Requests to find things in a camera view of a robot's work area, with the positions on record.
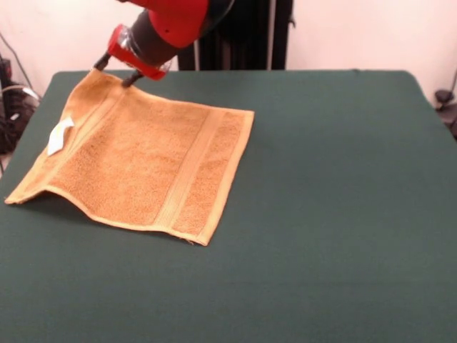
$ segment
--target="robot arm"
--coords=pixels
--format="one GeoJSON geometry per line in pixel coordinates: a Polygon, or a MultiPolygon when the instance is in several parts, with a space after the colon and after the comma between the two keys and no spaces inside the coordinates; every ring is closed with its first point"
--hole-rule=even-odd
{"type": "Polygon", "coordinates": [[[104,70],[109,59],[135,68],[125,87],[146,76],[160,80],[171,60],[195,40],[212,30],[229,12],[235,0],[118,0],[144,7],[132,27],[118,25],[107,52],[95,68],[104,70]]]}

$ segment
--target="white label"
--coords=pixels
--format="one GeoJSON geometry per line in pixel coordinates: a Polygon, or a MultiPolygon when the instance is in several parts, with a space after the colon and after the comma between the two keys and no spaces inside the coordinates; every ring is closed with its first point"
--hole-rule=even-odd
{"type": "Polygon", "coordinates": [[[65,131],[69,127],[73,127],[74,123],[71,117],[68,117],[61,122],[59,122],[51,131],[49,135],[49,143],[48,143],[48,156],[55,154],[59,150],[64,148],[64,140],[65,140],[65,131]]]}

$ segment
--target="towel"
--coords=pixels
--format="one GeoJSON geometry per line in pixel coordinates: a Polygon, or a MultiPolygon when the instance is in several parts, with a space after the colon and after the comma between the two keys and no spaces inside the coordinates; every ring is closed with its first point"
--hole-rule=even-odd
{"type": "Polygon", "coordinates": [[[96,222],[207,246],[248,144],[254,112],[127,89],[91,70],[7,204],[42,192],[96,222]]]}

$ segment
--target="green table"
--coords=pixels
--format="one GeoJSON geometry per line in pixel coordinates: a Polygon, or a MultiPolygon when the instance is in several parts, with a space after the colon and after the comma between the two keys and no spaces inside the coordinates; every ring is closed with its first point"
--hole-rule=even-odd
{"type": "MultiPolygon", "coordinates": [[[[83,76],[53,78],[2,198],[83,76]]],[[[256,111],[210,245],[105,227],[58,197],[2,203],[0,342],[457,340],[457,146],[411,75],[179,72],[138,86],[256,111]]]]}

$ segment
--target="black cable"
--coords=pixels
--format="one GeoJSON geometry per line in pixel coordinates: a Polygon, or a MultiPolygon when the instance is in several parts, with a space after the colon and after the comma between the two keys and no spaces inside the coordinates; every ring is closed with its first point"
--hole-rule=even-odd
{"type": "Polygon", "coordinates": [[[454,92],[454,90],[456,88],[456,84],[457,84],[457,69],[456,69],[456,72],[454,73],[454,80],[452,81],[452,86],[450,88],[451,93],[454,92]]]}
{"type": "Polygon", "coordinates": [[[33,86],[31,85],[30,79],[29,79],[29,77],[27,76],[27,73],[26,73],[26,71],[24,70],[24,68],[23,68],[23,66],[22,66],[22,64],[21,64],[21,61],[19,61],[19,57],[17,56],[17,53],[14,51],[14,49],[11,47],[11,45],[9,45],[9,43],[6,41],[5,37],[3,36],[3,34],[1,34],[1,32],[0,32],[0,39],[5,43],[5,45],[8,47],[8,49],[10,49],[11,52],[13,53],[14,58],[16,59],[17,64],[19,65],[19,68],[20,68],[21,71],[22,71],[22,74],[24,75],[24,77],[25,77],[26,80],[27,80],[27,83],[29,84],[29,87],[30,87],[31,89],[33,89],[33,86]]]}

